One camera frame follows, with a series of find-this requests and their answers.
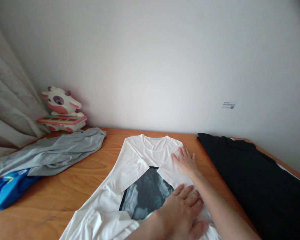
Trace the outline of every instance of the curtain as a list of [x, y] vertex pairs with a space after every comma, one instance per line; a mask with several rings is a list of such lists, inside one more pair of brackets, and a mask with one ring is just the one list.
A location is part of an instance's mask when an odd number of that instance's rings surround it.
[[47, 115], [31, 82], [0, 32], [0, 157], [42, 137]]

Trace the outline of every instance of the fingernail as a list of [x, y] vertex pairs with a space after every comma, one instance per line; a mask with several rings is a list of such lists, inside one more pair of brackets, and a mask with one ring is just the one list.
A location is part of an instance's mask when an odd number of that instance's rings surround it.
[[202, 222], [202, 224], [203, 224], [203, 230], [207, 231], [209, 228], [209, 224], [207, 222]]

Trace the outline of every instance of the wooden table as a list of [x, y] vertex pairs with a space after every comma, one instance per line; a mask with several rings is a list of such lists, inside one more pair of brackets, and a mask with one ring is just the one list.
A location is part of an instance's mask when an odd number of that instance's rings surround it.
[[[239, 215], [252, 226], [247, 215], [197, 140], [196, 135], [101, 129], [107, 131], [107, 136], [100, 150], [58, 175], [42, 177], [18, 201], [0, 211], [0, 240], [59, 239], [74, 212], [93, 194], [113, 168], [124, 139], [141, 133], [148, 137], [168, 135], [183, 142], [191, 153], [196, 154], [198, 169], [201, 173]], [[62, 133], [68, 132], [52, 132], [45, 137], [56, 137]], [[258, 149], [300, 178], [300, 173], [296, 170], [261, 148]]]

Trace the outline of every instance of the finger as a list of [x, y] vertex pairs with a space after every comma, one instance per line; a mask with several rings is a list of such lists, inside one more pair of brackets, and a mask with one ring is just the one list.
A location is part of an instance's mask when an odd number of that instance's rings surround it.
[[187, 148], [186, 148], [186, 153], [187, 153], [187, 156], [188, 156], [188, 157], [191, 157], [191, 156], [190, 156], [190, 153], [189, 153], [189, 151], [188, 151]]
[[183, 153], [184, 156], [187, 155], [186, 150], [184, 149], [184, 146], [182, 146], [182, 153]]
[[179, 197], [182, 199], [186, 199], [188, 194], [193, 190], [193, 185], [190, 185], [188, 187], [186, 187], [185, 189], [183, 189], [180, 194]]
[[198, 201], [199, 198], [200, 198], [200, 194], [198, 190], [196, 190], [194, 193], [192, 193], [190, 196], [186, 198], [186, 203], [188, 206], [191, 207]]
[[181, 190], [184, 188], [184, 184], [180, 184], [173, 192], [172, 192], [172, 195], [179, 195]]
[[190, 230], [190, 239], [199, 239], [207, 229], [208, 223], [205, 221], [199, 221]]
[[191, 207], [193, 220], [197, 218], [200, 211], [202, 210], [203, 200], [201, 198]]
[[183, 156], [183, 152], [182, 152], [182, 149], [181, 149], [181, 147], [179, 147], [179, 157], [181, 157], [181, 156]]
[[171, 157], [172, 157], [172, 160], [179, 162], [179, 159], [177, 158], [177, 156], [174, 153], [171, 154]]

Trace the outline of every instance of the white t-shirt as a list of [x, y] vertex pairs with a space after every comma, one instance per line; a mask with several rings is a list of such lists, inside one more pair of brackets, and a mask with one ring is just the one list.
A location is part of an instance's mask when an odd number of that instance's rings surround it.
[[[185, 186], [193, 184], [171, 158], [172, 153], [178, 156], [180, 146], [182, 142], [168, 136], [149, 138], [141, 134], [126, 138], [113, 169], [93, 195], [74, 213], [60, 240], [126, 238], [143, 222], [135, 219], [144, 219], [145, 214], [150, 215], [148, 211], [155, 207], [151, 205], [146, 208], [144, 204], [154, 201], [160, 204], [169, 195], [167, 192], [172, 191], [171, 187], [175, 189], [182, 183]], [[140, 193], [138, 196], [137, 190], [140, 182], [149, 182], [154, 186], [155, 190], [149, 191], [149, 194], [159, 193], [155, 194], [155, 200], [141, 203], [148, 197], [139, 200], [142, 198]], [[200, 239], [220, 239], [205, 205], [197, 220], [209, 223], [208, 231]]]

